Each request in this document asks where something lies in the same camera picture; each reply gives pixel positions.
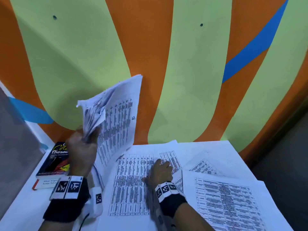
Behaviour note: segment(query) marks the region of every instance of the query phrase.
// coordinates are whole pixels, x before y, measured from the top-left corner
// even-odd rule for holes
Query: white table
[[[246,166],[244,161],[229,143],[229,141],[210,141],[196,143],[179,143],[180,149],[189,157],[193,158],[201,151],[208,151],[211,157],[217,155],[217,159],[224,160],[234,166],[234,170],[243,172],[243,177],[255,180],[254,175]],[[0,221],[0,230],[10,231],[36,231],[43,222],[43,214],[49,205],[49,196],[52,189],[42,189],[33,191],[32,186],[36,181],[36,173],[45,161],[48,154],[45,154],[33,171],[28,181],[25,183],[10,208]],[[97,221],[88,221],[84,224],[83,231],[94,231],[97,227]]]

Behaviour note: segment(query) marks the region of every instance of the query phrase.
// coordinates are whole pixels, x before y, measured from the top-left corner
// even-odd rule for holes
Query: person's left hand
[[[68,175],[87,177],[96,159],[97,137],[100,129],[96,128],[90,136],[90,142],[82,140],[83,129],[78,128],[71,137],[66,140],[69,155],[70,170]]]

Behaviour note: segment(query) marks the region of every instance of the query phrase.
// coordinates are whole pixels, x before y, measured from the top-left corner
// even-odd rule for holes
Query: colorful wall
[[[144,76],[135,144],[253,159],[308,94],[308,0],[0,0],[0,81],[53,140],[77,100]]]

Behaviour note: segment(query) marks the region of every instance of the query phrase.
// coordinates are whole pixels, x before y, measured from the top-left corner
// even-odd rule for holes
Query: person's right hand
[[[147,177],[142,179],[148,187],[151,189],[155,189],[158,184],[162,184],[167,181],[172,181],[172,166],[170,166],[170,162],[166,161],[162,165],[160,165],[161,159],[158,159],[152,167],[152,173]]]

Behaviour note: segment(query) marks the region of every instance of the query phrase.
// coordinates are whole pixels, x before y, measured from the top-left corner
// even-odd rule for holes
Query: blue stripe
[[[25,121],[40,124],[51,124],[54,122],[46,111],[12,97],[9,97],[9,99]]]
[[[288,0],[286,0],[285,3],[277,10],[275,15],[265,25],[260,33],[251,42],[249,42],[249,44],[242,49],[239,54],[237,54],[226,64],[222,83],[231,78],[244,66],[270,47],[287,3]]]

